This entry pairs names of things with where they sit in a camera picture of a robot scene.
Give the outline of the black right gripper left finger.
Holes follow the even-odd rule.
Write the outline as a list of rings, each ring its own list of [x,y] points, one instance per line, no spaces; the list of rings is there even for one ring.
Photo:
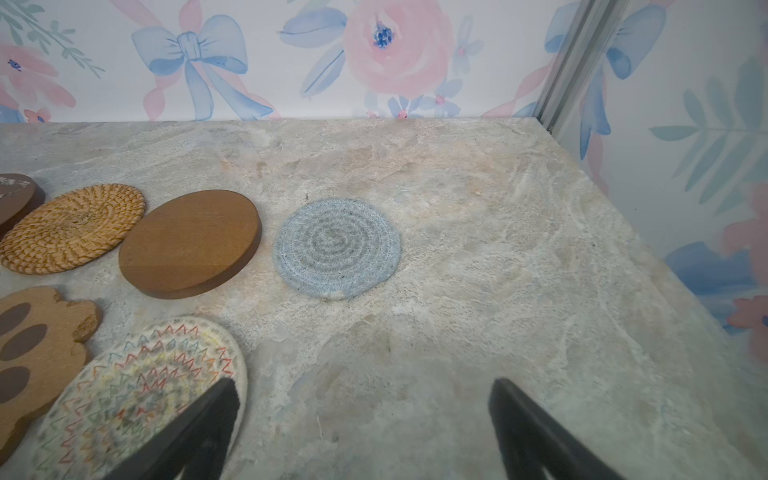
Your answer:
[[[240,407],[236,382],[221,379],[108,479],[218,479]]]

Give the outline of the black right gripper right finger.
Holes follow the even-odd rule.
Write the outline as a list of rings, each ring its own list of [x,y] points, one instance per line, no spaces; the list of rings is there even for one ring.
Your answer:
[[[509,479],[621,478],[511,380],[494,380],[488,409]]]

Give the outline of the cork paw print coaster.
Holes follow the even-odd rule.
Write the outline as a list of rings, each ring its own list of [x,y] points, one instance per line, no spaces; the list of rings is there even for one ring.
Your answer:
[[[86,342],[102,321],[93,301],[69,301],[55,288],[1,299],[1,461],[89,361]]]

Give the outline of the plain round wooden coaster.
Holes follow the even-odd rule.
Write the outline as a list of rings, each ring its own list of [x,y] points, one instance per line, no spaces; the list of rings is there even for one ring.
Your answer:
[[[230,190],[186,194],[136,224],[121,244],[120,271],[153,298],[199,295],[240,272],[262,233],[258,210],[246,196]]]

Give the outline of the grey woven round coaster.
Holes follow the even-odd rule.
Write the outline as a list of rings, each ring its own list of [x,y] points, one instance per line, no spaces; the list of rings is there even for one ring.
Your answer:
[[[290,287],[342,300],[387,281],[401,252],[400,233],[384,214],[360,200],[326,198],[301,207],[282,224],[273,258]]]

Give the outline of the woven rattan round coaster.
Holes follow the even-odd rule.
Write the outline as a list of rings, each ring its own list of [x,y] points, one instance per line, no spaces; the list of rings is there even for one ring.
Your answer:
[[[117,247],[142,219],[146,201],[125,184],[97,184],[60,195],[1,239],[1,264],[21,274],[68,271]]]

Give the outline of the dark glossy wooden round coaster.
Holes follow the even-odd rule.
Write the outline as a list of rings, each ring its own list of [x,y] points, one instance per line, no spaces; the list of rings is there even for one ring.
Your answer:
[[[45,202],[43,189],[30,177],[18,173],[1,174],[1,237]]]

